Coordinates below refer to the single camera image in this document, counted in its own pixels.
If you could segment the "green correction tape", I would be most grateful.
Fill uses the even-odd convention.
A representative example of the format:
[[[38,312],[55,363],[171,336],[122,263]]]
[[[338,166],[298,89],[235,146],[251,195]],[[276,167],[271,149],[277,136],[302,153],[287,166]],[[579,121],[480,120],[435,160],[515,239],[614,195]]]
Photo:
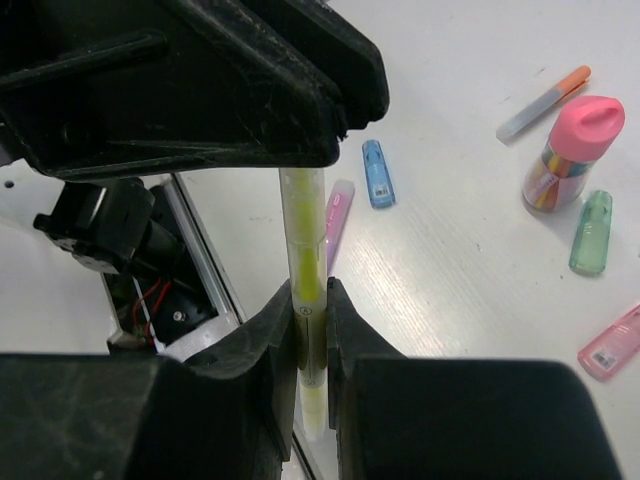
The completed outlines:
[[[583,206],[574,237],[569,268],[579,275],[598,276],[607,264],[613,210],[612,196],[593,191]]]

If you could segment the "pink correction tape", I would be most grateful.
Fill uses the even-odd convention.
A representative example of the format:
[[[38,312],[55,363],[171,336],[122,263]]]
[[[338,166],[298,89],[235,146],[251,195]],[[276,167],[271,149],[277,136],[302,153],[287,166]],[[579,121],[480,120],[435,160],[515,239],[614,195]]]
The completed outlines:
[[[639,352],[639,306],[636,305],[595,337],[577,355],[583,369],[606,382]]]

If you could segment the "pink purple highlighter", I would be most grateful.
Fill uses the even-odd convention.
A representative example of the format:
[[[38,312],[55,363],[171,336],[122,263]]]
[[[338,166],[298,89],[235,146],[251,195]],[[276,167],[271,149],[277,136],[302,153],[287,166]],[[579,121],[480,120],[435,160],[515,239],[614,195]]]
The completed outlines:
[[[326,207],[327,273],[335,263],[342,233],[355,194],[355,185],[348,180],[337,180],[329,195]]]

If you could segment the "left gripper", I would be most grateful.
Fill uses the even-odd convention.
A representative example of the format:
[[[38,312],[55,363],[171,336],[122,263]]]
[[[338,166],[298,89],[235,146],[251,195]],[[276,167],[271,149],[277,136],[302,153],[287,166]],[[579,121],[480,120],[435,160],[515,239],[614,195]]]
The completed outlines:
[[[49,177],[325,168],[389,104],[379,49],[322,1],[1,5],[1,143]]]

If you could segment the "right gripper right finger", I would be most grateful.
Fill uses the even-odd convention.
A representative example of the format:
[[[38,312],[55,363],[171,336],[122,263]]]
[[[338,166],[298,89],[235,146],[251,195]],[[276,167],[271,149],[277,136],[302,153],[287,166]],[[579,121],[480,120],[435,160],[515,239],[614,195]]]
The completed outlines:
[[[343,479],[617,479],[568,366],[396,350],[328,282],[329,424]]]

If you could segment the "orange capped marker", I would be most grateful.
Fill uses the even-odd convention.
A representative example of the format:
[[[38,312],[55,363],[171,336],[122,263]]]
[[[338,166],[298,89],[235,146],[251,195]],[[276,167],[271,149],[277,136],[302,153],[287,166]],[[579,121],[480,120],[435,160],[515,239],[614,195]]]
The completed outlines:
[[[509,143],[556,104],[561,103],[584,88],[591,77],[591,73],[591,68],[586,65],[575,69],[500,125],[496,129],[496,138],[502,143]]]

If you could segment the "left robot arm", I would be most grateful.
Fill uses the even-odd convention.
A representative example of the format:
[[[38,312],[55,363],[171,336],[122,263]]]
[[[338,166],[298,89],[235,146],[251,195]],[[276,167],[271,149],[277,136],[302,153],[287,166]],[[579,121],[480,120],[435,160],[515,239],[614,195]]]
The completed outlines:
[[[5,1],[1,143],[63,183],[37,230],[85,266],[181,275],[147,175],[324,168],[381,119],[379,49],[321,1]]]

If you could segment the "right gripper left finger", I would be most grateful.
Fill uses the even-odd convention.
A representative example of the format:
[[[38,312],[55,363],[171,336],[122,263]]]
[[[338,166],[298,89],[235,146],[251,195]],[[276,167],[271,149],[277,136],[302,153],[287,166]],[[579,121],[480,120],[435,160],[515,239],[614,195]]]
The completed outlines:
[[[186,361],[5,354],[5,479],[276,479],[295,396],[291,288]]]

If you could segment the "yellow highlighter pen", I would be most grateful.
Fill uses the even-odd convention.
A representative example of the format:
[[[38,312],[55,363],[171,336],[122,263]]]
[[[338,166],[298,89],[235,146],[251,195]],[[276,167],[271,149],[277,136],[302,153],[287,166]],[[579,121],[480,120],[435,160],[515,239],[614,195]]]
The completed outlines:
[[[324,436],[328,414],[324,179],[321,169],[279,171],[302,423],[305,437],[311,441]]]

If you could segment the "pink lid clip jar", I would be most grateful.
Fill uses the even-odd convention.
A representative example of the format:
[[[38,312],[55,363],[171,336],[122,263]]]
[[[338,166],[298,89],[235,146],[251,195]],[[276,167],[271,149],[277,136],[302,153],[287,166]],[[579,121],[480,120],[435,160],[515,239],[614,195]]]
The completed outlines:
[[[522,195],[528,206],[554,212],[575,201],[625,119],[622,103],[613,97],[580,96],[566,103],[525,178]]]

